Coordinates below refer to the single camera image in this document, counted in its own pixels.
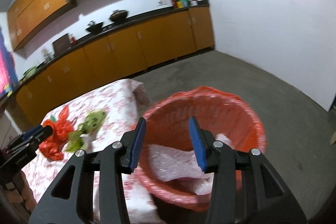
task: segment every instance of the black countertop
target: black countertop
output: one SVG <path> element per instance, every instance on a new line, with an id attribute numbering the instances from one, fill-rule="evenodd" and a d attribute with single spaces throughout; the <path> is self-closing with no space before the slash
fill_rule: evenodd
<path id="1" fill-rule="evenodd" d="M 190 7 L 187 7 L 187 8 L 180 8 L 180 9 L 174 9 L 172 6 L 170 6 L 170 7 L 165 7 L 165 8 L 161 8 L 161 9 L 156 9 L 156 10 L 152 10 L 152 11 L 149 11 L 149 12 L 145 12 L 145 13 L 142 13 L 142 14 L 138 14 L 138 15 L 135 15 L 135 16 L 128 17 L 123 23 L 120 23 L 120 24 L 112 23 L 110 25 L 107 25 L 107 26 L 103 27 L 102 32 L 100 32 L 99 34 L 89 33 L 89 34 L 77 39 L 76 40 L 77 44 L 75 46 L 71 47 L 70 49 L 65 51 L 63 54 L 55 57 L 50 62 L 40 66 L 37 69 L 36 73 L 32 77 L 30 77 L 28 80 L 26 80 L 21 85 L 18 85 L 14 88 L 12 95 L 15 95 L 21 89 L 21 87 L 23 85 L 26 85 L 31 80 L 33 80 L 39 73 L 44 71 L 52 63 L 61 59 L 65 55 L 67 55 L 67 54 L 69 54 L 69 53 L 71 53 L 71 52 L 73 52 L 73 51 L 75 51 L 75 50 L 77 50 L 81 47 L 84 47 L 88 43 L 97 40 L 100 37 L 105 37 L 105 36 L 109 35 L 110 33 L 113 33 L 113 32 L 115 32 L 119 29 L 122 29 L 122 28 L 125 28 L 125 27 L 128 27 L 128 26 L 132 26 L 136 23 L 142 22 L 144 20 L 152 19 L 154 17 L 168 15 L 168 14 L 171 14 L 171 13 L 178 13 L 178 12 L 186 11 L 186 10 L 192 9 L 192 8 L 207 7 L 207 6 L 209 6 L 209 0 L 201 0 L 201 1 L 198 2 L 197 6 L 190 6 Z"/>

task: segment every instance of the red wastebasket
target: red wastebasket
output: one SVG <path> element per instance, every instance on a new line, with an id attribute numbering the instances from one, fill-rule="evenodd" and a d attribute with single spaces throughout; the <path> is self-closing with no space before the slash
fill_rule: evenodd
<path id="1" fill-rule="evenodd" d="M 143 117 L 147 121 L 147 133 L 135 175 L 147 191 L 159 199 L 200 212 L 207 210 L 209 196 L 191 193 L 178 180 L 160 181 L 149 161 L 149 144 L 184 151 L 193 149 L 188 132 L 191 116 L 196 117 L 201 128 L 214 135 L 225 134 L 236 150 L 248 152 L 258 148 L 265 152 L 266 137 L 259 117 L 239 96 L 206 86 L 176 93 L 146 111 Z M 236 176 L 236 185 L 241 188 L 240 173 Z"/>

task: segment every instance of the gray floor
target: gray floor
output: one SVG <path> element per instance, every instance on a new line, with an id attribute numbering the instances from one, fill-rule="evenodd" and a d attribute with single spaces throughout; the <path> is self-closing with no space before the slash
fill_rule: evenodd
<path id="1" fill-rule="evenodd" d="M 135 79 L 145 84 L 154 102 L 200 85 L 241 96 L 264 124 L 268 160 L 288 184 L 308 219 L 335 187 L 336 146 L 329 144 L 336 130 L 335 112 L 326 112 L 275 76 L 226 54 L 210 51 Z"/>

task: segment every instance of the floral tablecloth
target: floral tablecloth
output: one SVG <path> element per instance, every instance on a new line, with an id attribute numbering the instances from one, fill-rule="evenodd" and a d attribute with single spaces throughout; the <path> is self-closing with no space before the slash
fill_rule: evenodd
<path id="1" fill-rule="evenodd" d="M 137 122 L 138 109 L 148 106 L 150 100 L 142 83 L 125 79 L 88 92 L 66 104 L 69 105 L 68 120 L 77 118 L 75 128 L 84 121 L 89 111 L 104 109 L 107 112 L 104 124 L 92 141 L 92 152 L 96 152 L 119 141 L 123 133 L 129 131 L 130 127 Z M 62 108 L 63 105 L 49 112 L 43 121 L 51 115 L 57 117 Z M 38 202 L 73 153 L 65 152 L 63 148 L 64 159 L 50 161 L 39 150 L 36 152 L 37 157 L 25 166 L 23 171 Z M 122 178 L 131 223 L 162 223 L 150 195 L 134 175 L 123 174 Z M 99 222 L 99 172 L 94 176 L 93 195 L 94 221 Z"/>

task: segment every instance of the metal screw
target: metal screw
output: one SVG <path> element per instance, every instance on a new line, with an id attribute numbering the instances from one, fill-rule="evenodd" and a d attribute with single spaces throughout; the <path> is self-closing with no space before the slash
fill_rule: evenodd
<path id="1" fill-rule="evenodd" d="M 213 146 L 214 147 L 217 147 L 217 148 L 220 148 L 223 146 L 223 143 L 221 141 L 214 141 L 213 142 Z"/>
<path id="2" fill-rule="evenodd" d="M 115 149 L 120 148 L 120 147 L 122 147 L 122 146 L 123 146 L 123 144 L 122 144 L 121 142 L 114 142 L 114 143 L 112 144 L 112 147 L 115 148 Z"/>
<path id="3" fill-rule="evenodd" d="M 76 157 L 81 157 L 81 156 L 83 156 L 83 155 L 84 155 L 84 150 L 83 150 L 83 149 L 77 150 L 77 151 L 75 152 L 75 155 L 76 155 Z"/>
<path id="4" fill-rule="evenodd" d="M 261 154 L 259 149 L 253 148 L 251 150 L 252 155 L 259 156 Z"/>

